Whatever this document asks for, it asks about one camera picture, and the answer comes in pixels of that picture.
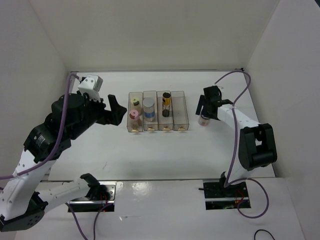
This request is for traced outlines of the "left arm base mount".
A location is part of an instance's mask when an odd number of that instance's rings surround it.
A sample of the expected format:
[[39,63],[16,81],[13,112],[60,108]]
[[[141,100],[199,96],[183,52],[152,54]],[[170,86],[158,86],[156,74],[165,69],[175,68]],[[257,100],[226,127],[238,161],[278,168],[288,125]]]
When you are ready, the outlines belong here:
[[116,181],[100,181],[102,190],[95,196],[79,197],[68,202],[75,213],[114,212],[116,198]]

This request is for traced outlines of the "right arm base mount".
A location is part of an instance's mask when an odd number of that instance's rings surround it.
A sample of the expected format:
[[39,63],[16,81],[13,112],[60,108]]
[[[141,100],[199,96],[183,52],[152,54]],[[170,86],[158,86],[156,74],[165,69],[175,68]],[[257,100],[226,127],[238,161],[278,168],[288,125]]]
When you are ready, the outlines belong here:
[[250,199],[245,182],[227,188],[217,180],[204,181],[198,188],[204,194],[206,210],[250,209]]

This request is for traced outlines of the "pink lid spice bottle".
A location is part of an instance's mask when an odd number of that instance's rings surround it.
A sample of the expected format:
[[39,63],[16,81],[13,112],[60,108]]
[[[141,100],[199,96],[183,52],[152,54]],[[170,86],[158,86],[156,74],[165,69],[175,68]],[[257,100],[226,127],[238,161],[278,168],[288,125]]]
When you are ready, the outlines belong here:
[[137,110],[129,112],[130,125],[132,128],[138,128],[141,125],[141,118]]

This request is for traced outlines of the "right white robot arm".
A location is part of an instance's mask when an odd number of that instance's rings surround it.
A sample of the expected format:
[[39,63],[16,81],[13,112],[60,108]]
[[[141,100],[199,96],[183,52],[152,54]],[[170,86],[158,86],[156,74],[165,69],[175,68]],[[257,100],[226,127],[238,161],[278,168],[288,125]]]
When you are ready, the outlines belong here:
[[196,109],[197,115],[224,122],[234,130],[230,167],[222,174],[225,180],[219,184],[219,191],[225,197],[237,190],[236,183],[250,178],[251,171],[265,168],[278,159],[273,127],[251,119],[235,103],[223,99],[221,90],[214,85],[203,89]]

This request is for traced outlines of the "silver lid blue label jar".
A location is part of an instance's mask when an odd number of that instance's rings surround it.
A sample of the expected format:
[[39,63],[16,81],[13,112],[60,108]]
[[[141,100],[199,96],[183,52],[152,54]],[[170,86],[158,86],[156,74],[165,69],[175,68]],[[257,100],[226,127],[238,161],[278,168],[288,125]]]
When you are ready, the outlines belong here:
[[153,122],[155,119],[155,101],[147,97],[143,100],[143,115],[146,121]]

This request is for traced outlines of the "white lid red logo jar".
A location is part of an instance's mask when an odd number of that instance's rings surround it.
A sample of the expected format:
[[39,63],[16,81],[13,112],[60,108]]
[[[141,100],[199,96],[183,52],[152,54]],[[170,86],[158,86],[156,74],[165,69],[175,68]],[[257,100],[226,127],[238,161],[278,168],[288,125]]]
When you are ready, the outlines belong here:
[[198,123],[201,126],[207,126],[210,123],[210,118],[205,117],[204,115],[200,114],[199,119],[198,119]]

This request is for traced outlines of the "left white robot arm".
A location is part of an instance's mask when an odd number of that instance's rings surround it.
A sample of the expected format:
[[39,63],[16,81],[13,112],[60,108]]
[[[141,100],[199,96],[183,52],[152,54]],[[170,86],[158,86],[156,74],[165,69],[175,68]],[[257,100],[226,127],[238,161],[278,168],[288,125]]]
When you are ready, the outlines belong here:
[[44,123],[34,127],[25,140],[20,161],[0,191],[1,232],[30,229],[47,212],[71,200],[97,200],[108,195],[106,187],[90,173],[56,188],[36,190],[72,140],[93,124],[118,126],[122,122],[127,109],[112,94],[108,101],[110,109],[106,110],[102,98],[91,100],[87,93],[77,92],[62,95],[52,103]]

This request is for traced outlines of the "yellow lid beige bottle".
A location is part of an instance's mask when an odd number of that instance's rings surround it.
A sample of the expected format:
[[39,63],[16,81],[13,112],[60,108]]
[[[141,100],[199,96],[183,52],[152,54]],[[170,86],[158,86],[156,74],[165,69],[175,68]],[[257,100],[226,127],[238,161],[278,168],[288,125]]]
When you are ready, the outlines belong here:
[[138,112],[141,110],[140,98],[139,97],[132,97],[130,99],[131,109],[137,110]]

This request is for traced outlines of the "gold black pepper grinder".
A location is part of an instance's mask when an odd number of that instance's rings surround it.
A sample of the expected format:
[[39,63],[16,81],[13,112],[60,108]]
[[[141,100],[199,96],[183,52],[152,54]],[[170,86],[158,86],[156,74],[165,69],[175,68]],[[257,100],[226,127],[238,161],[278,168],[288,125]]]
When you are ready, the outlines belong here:
[[167,118],[170,116],[171,94],[164,92],[162,94],[162,116]]

